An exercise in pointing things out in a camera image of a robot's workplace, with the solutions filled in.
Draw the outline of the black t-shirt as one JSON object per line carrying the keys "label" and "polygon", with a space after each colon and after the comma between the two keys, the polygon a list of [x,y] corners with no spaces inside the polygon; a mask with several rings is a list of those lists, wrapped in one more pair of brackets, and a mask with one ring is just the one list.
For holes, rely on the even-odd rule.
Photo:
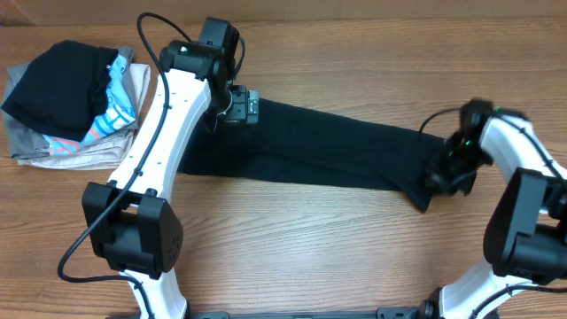
{"label": "black t-shirt", "polygon": [[411,129],[358,121],[262,99],[252,125],[198,125],[179,172],[277,183],[401,191],[422,212],[429,157],[444,140]]}

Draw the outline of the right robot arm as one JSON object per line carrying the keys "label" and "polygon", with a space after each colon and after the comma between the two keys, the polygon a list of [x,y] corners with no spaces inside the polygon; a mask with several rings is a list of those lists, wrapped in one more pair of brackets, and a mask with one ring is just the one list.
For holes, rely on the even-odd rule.
{"label": "right robot arm", "polygon": [[520,292],[561,293],[566,278],[566,170],[545,149],[520,112],[473,98],[458,108],[460,127],[433,155],[424,185],[434,193],[470,193],[483,165],[506,183],[486,226],[483,259],[436,289],[414,318],[495,318]]}

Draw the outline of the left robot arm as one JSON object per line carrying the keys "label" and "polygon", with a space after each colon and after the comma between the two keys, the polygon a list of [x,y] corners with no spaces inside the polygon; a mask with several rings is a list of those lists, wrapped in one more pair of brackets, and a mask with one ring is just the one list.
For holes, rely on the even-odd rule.
{"label": "left robot arm", "polygon": [[207,123],[259,120],[259,93],[233,83],[245,47],[238,30],[208,18],[196,41],[172,41],[154,58],[159,78],[150,109],[126,158],[107,183],[82,196],[94,254],[134,293],[142,318],[188,318],[174,265],[183,226],[170,206],[177,168],[193,130]]}

